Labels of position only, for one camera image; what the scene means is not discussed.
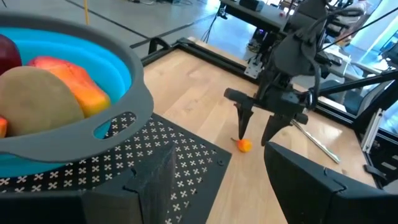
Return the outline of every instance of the table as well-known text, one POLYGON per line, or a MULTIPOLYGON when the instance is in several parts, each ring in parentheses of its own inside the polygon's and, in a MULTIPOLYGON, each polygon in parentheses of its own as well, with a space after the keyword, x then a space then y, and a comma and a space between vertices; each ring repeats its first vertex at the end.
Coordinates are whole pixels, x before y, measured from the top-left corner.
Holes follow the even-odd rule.
POLYGON ((266 31, 280 31, 283 29, 287 22, 287 17, 280 17, 279 14, 283 10, 276 7, 264 5, 260 12, 256 12, 239 5, 239 1, 220 0, 225 4, 225 12, 235 16, 257 28, 266 31))
MULTIPOLYGON (((253 109, 245 135, 253 142, 251 152, 239 152, 230 139, 238 136, 238 116, 233 103, 223 96, 225 89, 252 95, 257 86, 180 50, 146 66, 144 72, 145 83, 154 97, 155 113, 233 154, 207 223, 286 223, 267 178, 264 148, 260 145, 270 113, 253 109)), ((338 155, 340 165, 295 127, 284 128, 272 141, 374 186, 371 175, 363 171, 366 161, 355 133, 314 112, 309 112, 308 117, 303 128, 338 155)))

